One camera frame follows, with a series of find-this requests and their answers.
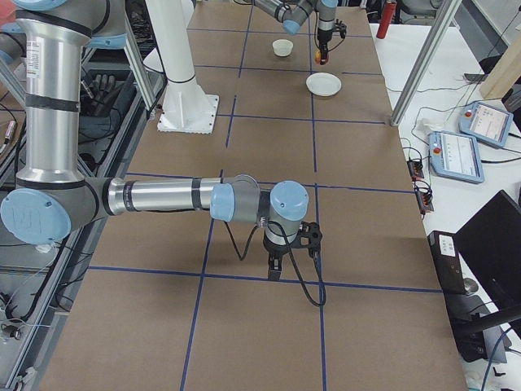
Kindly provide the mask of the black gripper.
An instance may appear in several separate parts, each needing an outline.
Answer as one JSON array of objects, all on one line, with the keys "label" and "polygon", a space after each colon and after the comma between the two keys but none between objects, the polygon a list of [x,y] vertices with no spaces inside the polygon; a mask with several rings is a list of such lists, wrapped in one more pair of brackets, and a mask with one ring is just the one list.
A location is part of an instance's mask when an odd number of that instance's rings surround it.
[{"label": "black gripper", "polygon": [[280,280],[284,255],[288,253],[291,261],[295,260],[291,242],[285,235],[264,234],[263,245],[269,254],[268,280]]},{"label": "black gripper", "polygon": [[318,25],[317,27],[317,61],[327,61],[328,60],[328,44],[332,39],[333,34],[333,26],[328,25]]}]

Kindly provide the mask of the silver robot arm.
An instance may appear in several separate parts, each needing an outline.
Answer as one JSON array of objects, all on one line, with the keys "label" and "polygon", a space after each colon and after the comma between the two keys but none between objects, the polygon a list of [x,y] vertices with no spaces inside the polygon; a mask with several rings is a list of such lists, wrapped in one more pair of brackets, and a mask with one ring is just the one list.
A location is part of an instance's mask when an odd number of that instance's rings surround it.
[{"label": "silver robot arm", "polygon": [[263,189],[247,175],[148,182],[84,176],[77,168],[81,52],[99,37],[125,45],[125,4],[18,1],[16,19],[27,38],[26,160],[1,203],[1,219],[17,239],[51,244],[125,212],[207,211],[264,229],[271,280],[284,256],[310,247],[316,231],[304,221],[309,196],[298,182]]},{"label": "silver robot arm", "polygon": [[315,12],[315,61],[320,65],[329,61],[329,52],[339,46],[347,34],[347,26],[336,17],[337,1],[298,1],[291,6],[287,1],[260,0],[252,1],[252,5],[281,23],[284,31],[290,35],[297,34],[304,22]]}]

